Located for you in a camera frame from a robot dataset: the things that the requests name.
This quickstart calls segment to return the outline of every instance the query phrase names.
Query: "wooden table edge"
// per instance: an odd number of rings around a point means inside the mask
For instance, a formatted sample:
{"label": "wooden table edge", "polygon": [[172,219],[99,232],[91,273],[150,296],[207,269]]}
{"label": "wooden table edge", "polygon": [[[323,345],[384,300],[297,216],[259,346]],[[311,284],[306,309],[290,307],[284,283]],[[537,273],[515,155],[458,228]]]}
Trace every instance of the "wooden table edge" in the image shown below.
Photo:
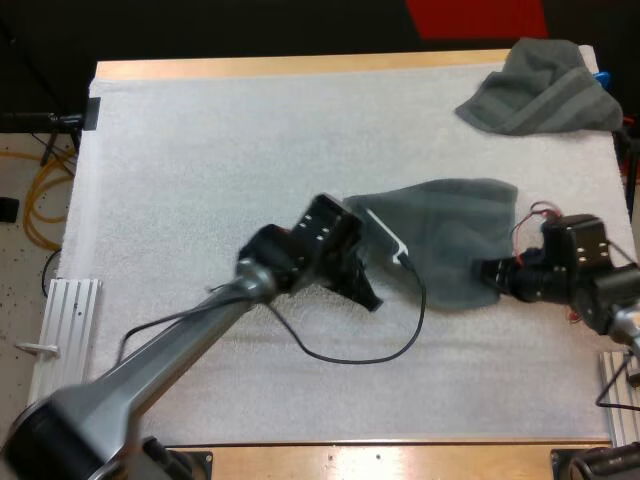
{"label": "wooden table edge", "polygon": [[98,62],[101,80],[161,80],[360,72],[504,62],[509,50]]}

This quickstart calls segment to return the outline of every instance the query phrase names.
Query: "metal bracket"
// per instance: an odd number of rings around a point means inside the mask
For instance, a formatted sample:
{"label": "metal bracket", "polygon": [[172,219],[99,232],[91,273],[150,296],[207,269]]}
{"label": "metal bracket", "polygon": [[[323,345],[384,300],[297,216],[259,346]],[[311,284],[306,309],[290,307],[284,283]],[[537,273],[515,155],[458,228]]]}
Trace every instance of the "metal bracket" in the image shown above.
{"label": "metal bracket", "polygon": [[18,350],[22,350],[33,356],[42,353],[45,358],[60,358],[60,349],[57,345],[39,345],[37,343],[16,343],[14,345]]}
{"label": "metal bracket", "polygon": [[51,280],[38,343],[15,346],[35,355],[29,404],[84,380],[99,280]]}

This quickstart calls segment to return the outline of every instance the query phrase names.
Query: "gray cloth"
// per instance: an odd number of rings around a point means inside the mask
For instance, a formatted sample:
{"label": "gray cloth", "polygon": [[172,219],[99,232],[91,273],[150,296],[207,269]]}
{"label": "gray cloth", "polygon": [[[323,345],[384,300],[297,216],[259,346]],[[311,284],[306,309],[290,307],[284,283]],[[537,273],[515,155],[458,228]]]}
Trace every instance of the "gray cloth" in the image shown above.
{"label": "gray cloth", "polygon": [[616,130],[622,109],[593,78],[578,46],[566,40],[523,38],[502,72],[455,110],[474,127],[503,135]]}
{"label": "gray cloth", "polygon": [[[429,307],[458,310],[498,301],[498,293],[471,274],[471,262],[511,255],[517,195],[516,187],[498,180],[446,179],[345,202],[364,220],[365,240],[367,228],[375,228],[368,208],[407,245],[426,284]],[[367,247],[371,243],[363,242],[360,251],[366,263],[377,258]],[[391,259],[384,258],[391,266]]]}

